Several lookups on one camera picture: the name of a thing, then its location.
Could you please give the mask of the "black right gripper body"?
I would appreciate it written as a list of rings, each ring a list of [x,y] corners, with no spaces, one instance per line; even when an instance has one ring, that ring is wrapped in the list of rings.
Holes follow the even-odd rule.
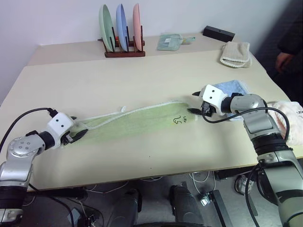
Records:
[[[216,108],[204,101],[201,106],[201,112],[203,116],[212,117],[216,113]]]

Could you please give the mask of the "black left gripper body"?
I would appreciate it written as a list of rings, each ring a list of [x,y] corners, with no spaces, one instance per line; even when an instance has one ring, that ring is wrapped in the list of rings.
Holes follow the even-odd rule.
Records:
[[[74,142],[74,139],[70,136],[69,133],[66,133],[62,136],[62,144],[63,145],[67,145],[67,144],[70,144],[70,143],[73,143]]]

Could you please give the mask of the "bystander bare hand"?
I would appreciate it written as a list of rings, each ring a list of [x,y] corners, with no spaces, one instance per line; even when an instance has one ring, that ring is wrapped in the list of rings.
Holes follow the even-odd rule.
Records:
[[[293,59],[294,55],[289,53],[281,52],[276,57],[275,69],[281,73],[283,69],[289,64],[289,62]]]

